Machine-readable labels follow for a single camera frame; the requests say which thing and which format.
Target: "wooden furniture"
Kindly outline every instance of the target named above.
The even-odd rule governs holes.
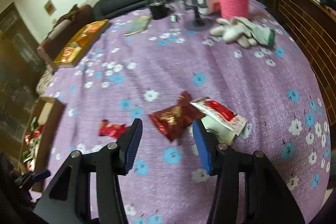
[[[0,15],[0,150],[15,167],[38,97],[35,87],[45,69],[36,53],[37,45],[11,4]]]
[[[336,126],[336,19],[312,0],[278,0],[287,29],[319,83],[329,123]]]

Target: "red candy wrapper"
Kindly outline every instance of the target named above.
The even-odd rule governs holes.
[[[149,114],[158,130],[171,142],[181,137],[194,119],[204,117],[204,114],[189,104],[190,101],[191,95],[184,91],[179,96],[177,105]]]
[[[113,138],[119,138],[121,134],[126,131],[126,124],[118,125],[111,123],[108,120],[102,120],[100,122],[99,136],[110,136]]]

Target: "candy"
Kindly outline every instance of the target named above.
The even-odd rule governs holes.
[[[214,133],[221,143],[230,145],[234,137],[240,135],[246,125],[244,117],[208,97],[191,101],[190,104],[206,114],[202,118],[204,127],[207,131]]]
[[[113,138],[119,138],[121,134],[126,131],[126,124],[118,125],[116,123],[110,123],[108,120],[102,120],[99,127],[99,136],[110,136]]]
[[[154,125],[171,142],[182,136],[185,128],[194,119],[204,117],[200,111],[189,104],[191,95],[184,91],[179,96],[177,105],[149,114]]]

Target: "wooden cabinet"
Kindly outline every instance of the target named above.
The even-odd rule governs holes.
[[[38,98],[35,87],[45,69],[37,46],[14,4],[10,5],[0,15],[0,150],[12,161],[20,158],[25,128]]]

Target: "purple bedspread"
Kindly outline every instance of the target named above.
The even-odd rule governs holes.
[[[264,151],[308,223],[322,205],[329,179],[330,133],[316,78],[293,39],[252,0],[251,20],[276,31],[274,50],[244,49],[208,32],[187,31],[183,22],[190,14],[179,23],[151,21],[148,30],[125,37],[130,22],[148,13],[111,20],[76,68],[53,76],[45,94],[67,106],[50,153],[52,175],[72,150],[90,153],[114,141],[98,136],[102,119],[131,125],[141,118],[134,167],[119,177],[129,222],[206,223],[216,179],[202,170],[192,134],[186,130],[181,140],[170,143],[148,117],[174,105],[187,90],[194,99],[209,96],[246,117],[248,125],[232,147]],[[96,217],[95,177],[91,180]],[[243,220],[242,202],[240,196],[237,222]]]

